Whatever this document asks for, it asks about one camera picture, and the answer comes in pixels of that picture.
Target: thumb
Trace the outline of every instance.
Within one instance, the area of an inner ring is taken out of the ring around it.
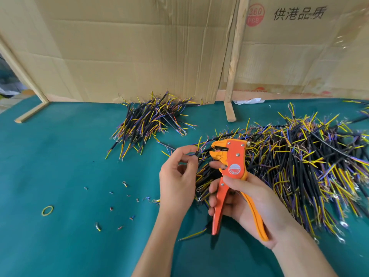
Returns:
[[[196,177],[197,168],[199,167],[199,159],[197,156],[192,155],[187,162],[186,172],[184,172],[184,176],[186,177]]]
[[[223,176],[224,183],[227,184],[231,189],[235,191],[242,191],[243,193],[254,197],[260,191],[260,186],[255,185],[248,181],[243,181],[239,179],[233,179],[228,176]]]

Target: pile of wires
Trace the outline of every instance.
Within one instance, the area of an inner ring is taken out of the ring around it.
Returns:
[[[247,140],[247,171],[274,191],[312,237],[318,237],[317,230],[326,230],[344,243],[340,227],[349,227],[348,213],[369,217],[366,204],[361,200],[362,196],[369,200],[366,191],[369,135],[353,132],[348,126],[367,119],[369,114],[360,111],[362,116],[358,119],[333,125],[338,115],[326,121],[316,118],[317,113],[296,118],[293,104],[288,107],[291,118],[279,113],[286,121],[284,125],[255,123],[248,127],[248,122],[246,129],[227,130],[205,142],[200,140],[196,144],[201,157],[195,200],[209,206],[210,183],[221,177],[220,172],[207,163],[212,160],[211,143],[226,138]]]
[[[167,132],[169,127],[172,127],[182,136],[187,135],[186,130],[189,127],[194,128],[196,125],[182,122],[179,119],[177,120],[177,118],[179,116],[187,116],[182,114],[186,107],[205,105],[202,102],[201,104],[196,104],[191,99],[179,100],[166,92],[162,98],[151,94],[151,99],[148,102],[129,103],[125,101],[125,103],[122,103],[122,105],[127,107],[127,116],[112,135],[111,138],[115,140],[115,143],[108,150],[105,159],[108,158],[111,151],[119,143],[121,144],[119,155],[121,160],[123,160],[131,148],[142,154],[147,140],[151,136],[155,138],[158,132]]]

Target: hand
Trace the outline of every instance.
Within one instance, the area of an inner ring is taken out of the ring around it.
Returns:
[[[199,164],[195,146],[176,149],[163,164],[160,173],[160,210],[183,219],[195,197],[196,173]]]
[[[209,165],[215,169],[226,168],[219,161],[212,161]],[[219,181],[220,179],[217,179],[210,184],[209,191],[211,193],[215,193],[217,191]],[[269,249],[273,249],[278,242],[278,238],[282,237],[288,227],[295,227],[298,225],[274,192],[255,175],[248,173],[246,181],[232,179],[225,176],[223,177],[223,181],[233,189],[233,191],[231,190],[228,193],[225,199],[226,205],[223,207],[223,214],[235,219],[253,237]],[[267,228],[266,232],[270,239],[269,241],[264,242],[260,239],[248,203],[242,196],[238,195],[234,191],[242,191],[243,193],[251,196],[256,209],[261,215]],[[210,216],[214,215],[214,206],[216,203],[216,196],[211,195],[209,198],[210,208],[208,211]]]

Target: green tabletop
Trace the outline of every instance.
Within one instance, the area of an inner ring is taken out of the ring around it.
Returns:
[[[185,119],[197,124],[196,130],[188,130],[185,137],[174,130],[158,137],[179,147],[197,142],[201,135],[214,135],[215,128],[218,132],[227,125],[244,128],[249,117],[261,125],[283,124],[277,112],[289,114],[288,102],[234,106],[235,123],[227,123],[222,103],[191,107]],[[296,116],[318,111],[318,117],[341,113],[340,118],[354,118],[362,108],[339,99],[292,102]],[[120,150],[116,149],[105,160],[113,144],[109,137],[125,118],[124,106],[52,103],[24,124],[14,122],[38,103],[32,97],[0,115],[0,275],[130,276],[159,211],[142,199],[160,197],[158,174],[167,159],[161,153],[163,147],[150,140],[142,156],[132,149],[118,162]],[[369,129],[369,122],[353,126]],[[54,206],[53,213],[41,216],[48,205]],[[369,221],[349,215],[346,244],[321,233],[319,246],[340,276],[367,276]],[[179,237],[200,231],[207,220],[206,207],[193,204]],[[217,242],[209,234],[177,242],[172,275],[282,275],[272,252],[237,223],[224,218],[222,226]]]

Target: yellow ring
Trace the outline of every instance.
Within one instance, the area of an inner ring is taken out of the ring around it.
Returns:
[[[51,208],[51,210],[50,210],[50,212],[48,212],[47,214],[45,214],[45,210],[46,210],[47,208]],[[45,208],[42,210],[41,215],[43,215],[44,217],[45,217],[45,216],[48,216],[48,215],[50,215],[50,214],[51,214],[51,212],[52,212],[53,210],[54,210],[54,207],[53,207],[53,206],[51,206],[51,205],[49,205],[49,206],[45,207]]]

